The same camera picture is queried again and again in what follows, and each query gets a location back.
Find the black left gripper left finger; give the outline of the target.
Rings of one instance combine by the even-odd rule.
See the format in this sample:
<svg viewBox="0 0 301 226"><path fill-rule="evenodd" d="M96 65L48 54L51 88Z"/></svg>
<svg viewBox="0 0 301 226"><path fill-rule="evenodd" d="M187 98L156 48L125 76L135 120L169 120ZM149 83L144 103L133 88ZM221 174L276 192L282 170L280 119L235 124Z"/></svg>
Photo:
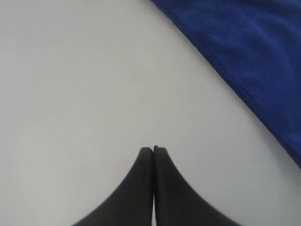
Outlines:
<svg viewBox="0 0 301 226"><path fill-rule="evenodd" d="M76 226L151 226L153 211L153 151L141 148L120 185Z"/></svg>

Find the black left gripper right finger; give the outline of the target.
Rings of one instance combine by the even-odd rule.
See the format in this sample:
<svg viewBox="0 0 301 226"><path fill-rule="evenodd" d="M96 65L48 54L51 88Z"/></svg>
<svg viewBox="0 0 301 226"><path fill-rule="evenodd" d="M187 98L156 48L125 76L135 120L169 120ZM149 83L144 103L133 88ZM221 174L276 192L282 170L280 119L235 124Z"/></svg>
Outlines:
<svg viewBox="0 0 301 226"><path fill-rule="evenodd" d="M234 226L201 198L180 174L167 149L155 146L154 198L158 226Z"/></svg>

